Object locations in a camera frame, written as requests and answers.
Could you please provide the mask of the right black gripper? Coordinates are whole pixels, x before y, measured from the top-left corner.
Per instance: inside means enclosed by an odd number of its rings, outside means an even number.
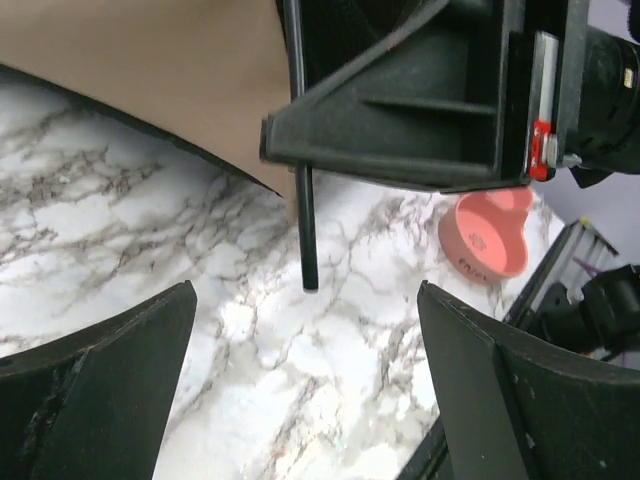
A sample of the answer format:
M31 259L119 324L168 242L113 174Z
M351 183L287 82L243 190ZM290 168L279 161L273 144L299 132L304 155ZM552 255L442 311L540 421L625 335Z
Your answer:
M639 47L588 23L586 1L525 1L507 64L504 172L588 188L639 172Z

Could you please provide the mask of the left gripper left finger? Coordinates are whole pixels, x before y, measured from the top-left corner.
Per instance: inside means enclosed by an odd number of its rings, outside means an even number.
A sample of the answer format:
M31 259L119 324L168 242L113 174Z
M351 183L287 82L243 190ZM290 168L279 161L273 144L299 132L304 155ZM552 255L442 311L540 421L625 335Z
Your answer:
M2 478L152 478L196 305L185 281L2 358Z

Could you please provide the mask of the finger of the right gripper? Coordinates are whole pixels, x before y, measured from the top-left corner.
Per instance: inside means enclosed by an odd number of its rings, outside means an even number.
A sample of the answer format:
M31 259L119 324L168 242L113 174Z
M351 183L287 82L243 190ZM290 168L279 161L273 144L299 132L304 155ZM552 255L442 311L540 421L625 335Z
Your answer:
M386 37L267 117L268 161L440 192L504 172L508 45L520 1L423 1Z

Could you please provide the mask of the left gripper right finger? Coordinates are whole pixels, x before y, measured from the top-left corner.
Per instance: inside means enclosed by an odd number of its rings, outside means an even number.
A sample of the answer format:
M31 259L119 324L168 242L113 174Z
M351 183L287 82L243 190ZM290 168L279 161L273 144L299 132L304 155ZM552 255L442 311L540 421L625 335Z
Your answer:
M454 478L638 478L638 371L558 348L428 282L417 303Z

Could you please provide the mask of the tan pet tent fabric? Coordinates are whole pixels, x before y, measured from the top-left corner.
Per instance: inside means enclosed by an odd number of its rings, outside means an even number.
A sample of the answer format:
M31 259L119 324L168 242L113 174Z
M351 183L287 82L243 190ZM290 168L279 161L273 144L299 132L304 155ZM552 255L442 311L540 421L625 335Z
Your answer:
M5 1L1 62L294 196L258 157L262 119L290 98L280 1Z

